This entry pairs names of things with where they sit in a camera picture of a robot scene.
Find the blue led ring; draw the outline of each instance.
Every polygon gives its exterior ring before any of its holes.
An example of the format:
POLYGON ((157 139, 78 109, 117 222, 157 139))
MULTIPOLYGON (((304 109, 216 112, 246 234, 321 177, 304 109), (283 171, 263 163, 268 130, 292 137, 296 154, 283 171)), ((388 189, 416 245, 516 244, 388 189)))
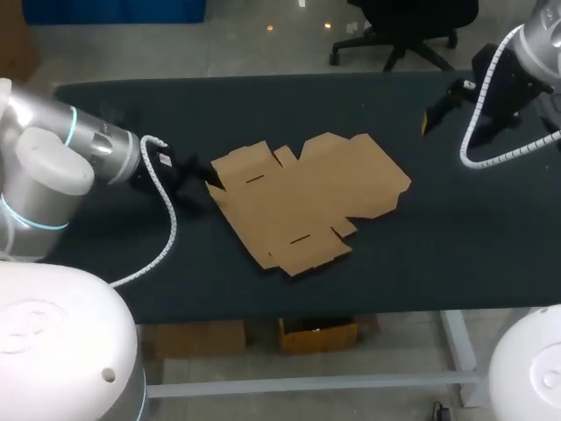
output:
POLYGON ((68 136, 64 142, 64 146, 70 145, 70 142, 74 137, 74 132, 76 131, 76 123, 78 123, 78 110, 73 106, 70 106, 70 110, 72 110, 72 124, 70 125, 70 130, 68 131, 68 136))
POLYGON ((46 231, 60 231, 60 230, 64 230, 68 226, 68 223, 66 223, 64 225, 43 225, 43 224, 38 224, 36 222, 30 221, 29 219, 24 218, 21 215, 19 215, 17 212, 15 212, 6 203, 6 199, 4 199, 4 194, 0 195, 0 199, 2 200, 2 204, 4 205, 4 208, 8 211, 8 213, 10 213, 10 215, 14 219, 21 222, 22 224, 26 224, 26 225, 29 225, 33 228, 39 228, 40 230, 46 230, 46 231))

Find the flattened cardboard box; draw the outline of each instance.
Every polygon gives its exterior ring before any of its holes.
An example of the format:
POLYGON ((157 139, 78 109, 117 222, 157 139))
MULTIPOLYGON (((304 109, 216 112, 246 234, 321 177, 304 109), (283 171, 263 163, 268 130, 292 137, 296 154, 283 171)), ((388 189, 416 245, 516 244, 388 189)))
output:
POLYGON ((376 218, 397 206, 411 180, 367 134, 325 133, 300 159, 265 141, 212 162, 225 190, 209 192, 263 268, 294 276, 349 253, 347 218, 376 218))

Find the black table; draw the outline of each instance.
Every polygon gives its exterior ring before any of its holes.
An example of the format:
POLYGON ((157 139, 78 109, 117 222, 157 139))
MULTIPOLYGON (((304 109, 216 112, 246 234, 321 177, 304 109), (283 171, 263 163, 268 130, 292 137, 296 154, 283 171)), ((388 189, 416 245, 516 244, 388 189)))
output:
MULTIPOLYGON (((62 87, 59 99, 153 134, 178 153, 213 160, 267 140, 302 144, 323 132, 367 132, 413 183, 398 209, 356 222, 353 252, 286 282, 263 271, 219 211, 180 217, 171 254, 119 289, 140 324, 222 318, 327 316, 405 310, 538 306, 561 302, 561 154, 554 146, 484 171, 461 166, 471 106, 421 138, 427 104, 468 74, 303 75, 100 82, 62 87)), ((483 158, 543 136, 533 110, 483 158)), ((128 186, 98 186, 49 261, 108 282, 148 263, 168 235, 165 210, 128 186)))

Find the black office chair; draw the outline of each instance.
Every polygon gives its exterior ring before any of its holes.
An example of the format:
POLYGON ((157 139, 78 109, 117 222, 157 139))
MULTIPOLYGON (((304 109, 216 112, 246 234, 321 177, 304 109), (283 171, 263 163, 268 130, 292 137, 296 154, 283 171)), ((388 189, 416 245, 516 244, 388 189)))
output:
POLYGON ((339 64, 338 51, 342 48, 394 46, 385 72, 391 72, 407 50, 444 71, 453 70, 448 61, 423 41, 448 37, 446 46, 456 48, 456 29, 469 25, 479 13, 478 0, 349 0, 349 4, 360 7, 372 26, 360 38, 333 44, 330 64, 339 64))

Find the floor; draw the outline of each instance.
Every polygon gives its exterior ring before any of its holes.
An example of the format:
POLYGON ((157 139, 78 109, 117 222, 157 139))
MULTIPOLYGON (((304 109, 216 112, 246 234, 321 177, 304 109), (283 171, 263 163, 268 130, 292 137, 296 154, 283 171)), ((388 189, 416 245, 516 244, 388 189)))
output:
MULTIPOLYGON (((500 40, 523 22, 533 5, 533 0, 480 0, 479 17, 459 31, 458 49, 446 49, 441 39, 430 44, 455 68, 469 68, 472 56, 485 43, 500 40)), ((360 10, 345 0, 209 0, 206 21, 200 25, 38 27, 35 32, 43 64, 30 84, 50 92, 63 83, 107 79, 380 71, 389 55, 387 47, 347 50, 341 53, 339 67, 328 65, 331 44, 357 36, 365 24, 360 10)), ((428 62, 407 54, 395 70, 431 69, 428 62)), ((505 314, 504 310, 465 313, 477 354, 492 340, 505 314)), ((367 332, 356 349, 302 357, 279 355, 270 336, 272 323, 249 325, 247 353, 166 361, 163 381, 451 368, 437 314, 383 314, 381 331, 367 332)), ((151 409, 154 421, 426 421, 435 400, 452 406, 458 421, 494 420, 487 408, 460 409, 457 390, 445 386, 198 397, 152 401, 151 409)))

